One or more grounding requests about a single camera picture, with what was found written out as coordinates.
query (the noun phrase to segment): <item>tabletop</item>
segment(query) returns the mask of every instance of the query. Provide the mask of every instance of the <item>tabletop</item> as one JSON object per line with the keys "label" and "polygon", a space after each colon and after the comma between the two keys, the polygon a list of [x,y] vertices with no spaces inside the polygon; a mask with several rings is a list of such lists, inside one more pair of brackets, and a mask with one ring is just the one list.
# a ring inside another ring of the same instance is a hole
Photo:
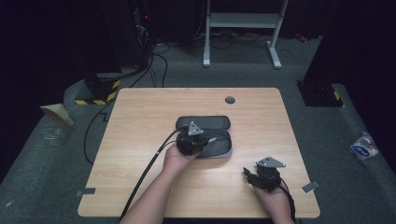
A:
{"label": "tabletop", "polygon": [[[226,98],[234,98],[234,103]],[[86,186],[95,193],[82,196],[78,213],[119,217],[149,161],[176,129],[177,119],[214,115],[231,121],[233,155],[192,162],[173,186],[166,217],[268,217],[243,168],[254,171],[255,162],[269,156],[286,164],[278,171],[295,201],[296,217],[319,215],[314,191],[302,190],[311,181],[275,88],[120,90]],[[161,171],[163,155],[149,170],[132,204]]]}

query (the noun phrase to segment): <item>human hand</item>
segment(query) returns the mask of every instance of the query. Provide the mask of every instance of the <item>human hand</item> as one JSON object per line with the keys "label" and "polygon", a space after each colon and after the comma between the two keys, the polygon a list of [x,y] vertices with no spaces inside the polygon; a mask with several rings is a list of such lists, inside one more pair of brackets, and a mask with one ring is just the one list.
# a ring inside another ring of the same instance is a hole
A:
{"label": "human hand", "polygon": [[178,150],[177,145],[173,144],[166,150],[162,172],[176,178],[186,170],[189,164],[195,160],[197,156],[198,154],[184,156]]}
{"label": "human hand", "polygon": [[[286,189],[286,186],[281,182],[281,187]],[[253,186],[254,192],[259,197],[265,211],[270,215],[273,222],[276,223],[294,223],[290,217],[290,204],[286,193],[280,189],[275,188],[271,192],[267,189],[260,189]]]}

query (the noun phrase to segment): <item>gray carpet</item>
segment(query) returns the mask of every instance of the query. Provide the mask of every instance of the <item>gray carpet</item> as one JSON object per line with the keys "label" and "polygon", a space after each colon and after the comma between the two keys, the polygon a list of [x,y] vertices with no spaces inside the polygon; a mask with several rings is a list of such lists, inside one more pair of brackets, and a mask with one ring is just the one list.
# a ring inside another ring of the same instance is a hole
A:
{"label": "gray carpet", "polygon": [[[283,68],[275,70],[262,42],[234,43],[227,49],[212,48],[210,68],[202,67],[203,48],[180,45],[159,46],[155,52],[168,62],[166,87],[276,87],[280,89],[305,166],[311,180],[319,182],[315,190],[321,214],[302,223],[396,223],[396,178],[384,158],[378,154],[370,166],[361,165],[348,147],[365,131],[364,123],[348,98],[347,90],[335,84],[344,107],[307,107],[296,80],[303,80],[320,39],[305,44],[278,39],[276,49]],[[230,42],[213,41],[218,48]],[[134,86],[161,87],[164,60],[155,56],[152,71]],[[123,88],[140,75],[125,78]],[[44,137],[53,127],[48,117],[40,120],[21,155],[0,187],[0,223],[117,223],[116,217],[80,217],[78,190],[84,189],[91,166],[83,154],[87,127],[102,105],[75,105],[82,81],[64,94],[63,103],[76,127],[59,146]],[[112,105],[104,112],[111,114]],[[87,151],[94,160],[106,128],[104,116],[98,116],[87,136]],[[263,220],[174,220],[166,223],[262,223]]]}

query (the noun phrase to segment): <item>small round hole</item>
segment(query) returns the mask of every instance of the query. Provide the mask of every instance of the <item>small round hole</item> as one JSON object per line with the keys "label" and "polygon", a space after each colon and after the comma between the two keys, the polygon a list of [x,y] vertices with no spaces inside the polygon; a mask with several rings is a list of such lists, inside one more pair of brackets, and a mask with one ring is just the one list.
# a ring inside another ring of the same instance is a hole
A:
{"label": "small round hole", "polygon": [[225,98],[225,103],[232,105],[233,103],[235,103],[235,98],[233,98],[232,96],[227,96]]}

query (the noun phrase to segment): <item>white shelf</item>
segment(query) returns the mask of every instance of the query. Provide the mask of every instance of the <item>white shelf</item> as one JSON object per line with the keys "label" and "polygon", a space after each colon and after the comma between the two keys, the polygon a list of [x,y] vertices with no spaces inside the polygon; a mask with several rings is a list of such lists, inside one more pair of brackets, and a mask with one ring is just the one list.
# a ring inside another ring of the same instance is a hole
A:
{"label": "white shelf", "polygon": [[276,28],[279,14],[211,13],[210,27]]}

